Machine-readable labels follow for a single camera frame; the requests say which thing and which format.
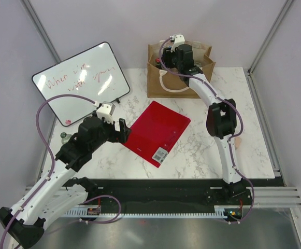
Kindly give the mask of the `red cap cola bottle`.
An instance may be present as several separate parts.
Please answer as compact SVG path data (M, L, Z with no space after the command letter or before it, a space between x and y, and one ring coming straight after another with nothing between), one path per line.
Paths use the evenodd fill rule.
M161 69L161 62L160 62L160 59L159 58L156 58L155 59L155 66L159 69Z

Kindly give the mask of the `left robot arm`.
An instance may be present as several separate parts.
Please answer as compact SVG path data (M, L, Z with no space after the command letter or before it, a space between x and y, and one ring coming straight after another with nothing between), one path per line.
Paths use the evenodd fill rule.
M122 118L119 120L119 128L116 130L115 122L103 116L84 119L78 131L58 153L51 155L52 166L49 171L16 204L0 208L0 223L4 228L0 248L8 234L17 241L18 246L31 248L47 228L73 206L96 202L98 191L92 188L86 177L78 182L77 188L72 188L55 200L51 198L92 159L92 154L103 144L127 142L131 129Z

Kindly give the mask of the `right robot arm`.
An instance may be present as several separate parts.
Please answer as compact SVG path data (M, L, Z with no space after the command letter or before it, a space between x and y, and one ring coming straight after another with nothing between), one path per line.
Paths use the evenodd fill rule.
M177 47L164 47L159 50L162 68L175 73L203 100L208 107L206 129L214 137L222 163L222 178L225 186L222 190L223 201L234 204L240 199L237 188L241 176L236 172L236 152L233 135L237 127L236 103L225 99L210 85L203 71L195 65L192 46L182 44Z

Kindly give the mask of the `jute canvas tote bag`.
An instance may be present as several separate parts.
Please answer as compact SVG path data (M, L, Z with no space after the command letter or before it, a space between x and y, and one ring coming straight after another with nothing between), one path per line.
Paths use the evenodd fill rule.
M215 67L215 61L210 58L212 46L198 41L186 41L192 46L193 59L211 80ZM199 96L189 89L179 76L168 73L156 67L155 60L159 57L159 49L162 42L148 45L147 63L147 97L149 98L187 98L198 99Z

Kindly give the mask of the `red plastic folder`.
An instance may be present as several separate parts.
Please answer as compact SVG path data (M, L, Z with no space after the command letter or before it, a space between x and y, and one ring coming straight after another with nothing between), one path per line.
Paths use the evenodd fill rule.
M131 126L126 148L159 168L191 120L152 101Z

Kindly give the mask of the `green cap glass bottle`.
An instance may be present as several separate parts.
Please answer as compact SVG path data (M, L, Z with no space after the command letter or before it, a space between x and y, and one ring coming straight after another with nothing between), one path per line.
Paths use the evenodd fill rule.
M62 143L62 145L64 145L69 141L69 139L72 137L72 135L68 134L66 132L62 132L60 134L60 137L61 137L61 143Z

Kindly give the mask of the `white dry-erase board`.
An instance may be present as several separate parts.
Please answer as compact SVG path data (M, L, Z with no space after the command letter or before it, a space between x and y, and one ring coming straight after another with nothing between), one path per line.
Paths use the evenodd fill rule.
M65 127L89 115L91 101L113 102L131 90L106 41L34 74L32 82Z

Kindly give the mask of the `pink cube power adapter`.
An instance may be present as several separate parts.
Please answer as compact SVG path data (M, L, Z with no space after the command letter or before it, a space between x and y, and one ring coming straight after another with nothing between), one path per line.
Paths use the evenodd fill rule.
M235 140L235 149L238 149L242 142L242 139L240 137L235 137L234 140Z

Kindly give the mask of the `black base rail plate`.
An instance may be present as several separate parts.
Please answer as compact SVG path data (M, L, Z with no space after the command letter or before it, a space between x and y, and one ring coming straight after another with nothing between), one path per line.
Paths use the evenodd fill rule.
M69 179L63 186L86 184L91 197L112 195L121 203L180 202L209 206L251 204L252 190L258 187L283 187L281 177L241 180L227 184L220 179Z

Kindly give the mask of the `aluminium frame rail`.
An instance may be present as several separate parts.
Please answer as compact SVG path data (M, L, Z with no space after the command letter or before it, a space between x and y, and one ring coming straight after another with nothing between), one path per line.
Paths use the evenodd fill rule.
M282 176L282 172L280 170L280 163L279 163L277 153L275 150L275 146L274 146L274 143L273 143L273 140L271 137L270 129L267 124L265 113L264 113L262 105L261 105L261 100L257 93L256 86L253 81L251 73L246 68L244 68L243 71L244 71L244 74L245 74L245 77L247 80L247 84L248 84L248 87L249 87L249 90L251 93L252 101L253 101L253 104L254 104L254 107L256 110L257 118L260 123L262 135L263 135L265 145L266 145L269 157L270 157L270 161L271 161L271 165L272 165L275 177L280 177L280 176Z

